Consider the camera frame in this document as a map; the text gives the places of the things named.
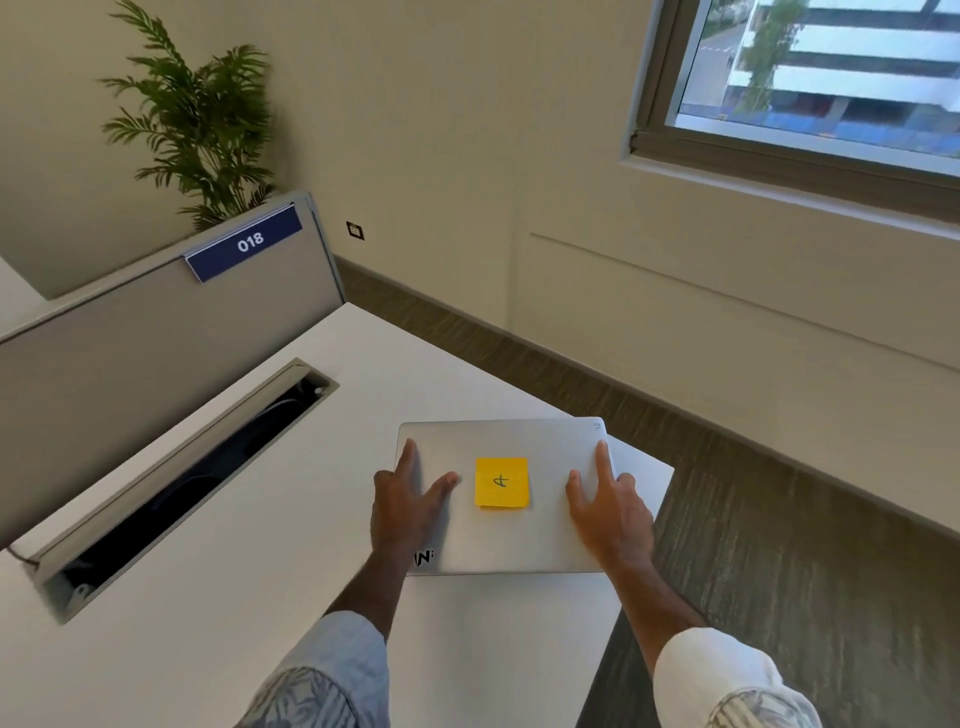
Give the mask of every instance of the blue sign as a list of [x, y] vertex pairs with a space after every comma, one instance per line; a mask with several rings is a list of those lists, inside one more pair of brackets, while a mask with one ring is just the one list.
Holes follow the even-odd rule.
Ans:
[[200, 283], [303, 230], [293, 203], [183, 256]]

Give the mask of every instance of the white desk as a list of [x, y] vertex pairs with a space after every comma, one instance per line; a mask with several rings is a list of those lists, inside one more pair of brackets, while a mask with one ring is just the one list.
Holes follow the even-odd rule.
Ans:
[[[6, 552], [0, 725], [229, 726], [369, 552], [372, 474], [405, 421], [565, 417], [345, 305], [28, 534], [54, 535], [299, 357], [341, 385], [56, 625]], [[612, 439], [660, 507], [672, 469]], [[618, 603], [602, 574], [410, 578], [390, 640], [394, 726], [572, 725]]]

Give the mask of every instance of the sleeve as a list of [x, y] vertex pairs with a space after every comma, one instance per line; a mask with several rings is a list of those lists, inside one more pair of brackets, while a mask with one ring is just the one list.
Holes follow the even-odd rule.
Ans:
[[267, 679], [237, 728], [389, 728], [387, 645], [366, 618], [319, 619]]
[[822, 728], [816, 709], [783, 684], [766, 653], [715, 629], [675, 635], [653, 682], [663, 728]]

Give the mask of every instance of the number 018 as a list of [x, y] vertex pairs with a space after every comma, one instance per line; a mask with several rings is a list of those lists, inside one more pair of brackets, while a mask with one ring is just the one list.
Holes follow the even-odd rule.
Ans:
[[250, 248], [255, 248], [258, 245], [263, 245], [263, 235], [261, 235], [259, 232], [255, 232], [246, 240], [237, 240], [237, 249], [241, 253], [245, 253]]

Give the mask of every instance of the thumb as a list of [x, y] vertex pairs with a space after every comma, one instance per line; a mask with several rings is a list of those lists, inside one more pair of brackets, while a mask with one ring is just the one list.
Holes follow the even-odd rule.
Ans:
[[459, 482], [460, 476], [454, 471], [450, 471], [446, 475], [441, 475], [434, 484], [430, 486], [430, 489], [423, 494], [423, 500], [429, 508], [437, 508], [439, 510], [450, 495], [450, 492], [457, 487], [457, 483]]
[[570, 504], [570, 517], [576, 521], [587, 508], [587, 496], [584, 495], [580, 471], [570, 471], [570, 478], [566, 482], [566, 501]]

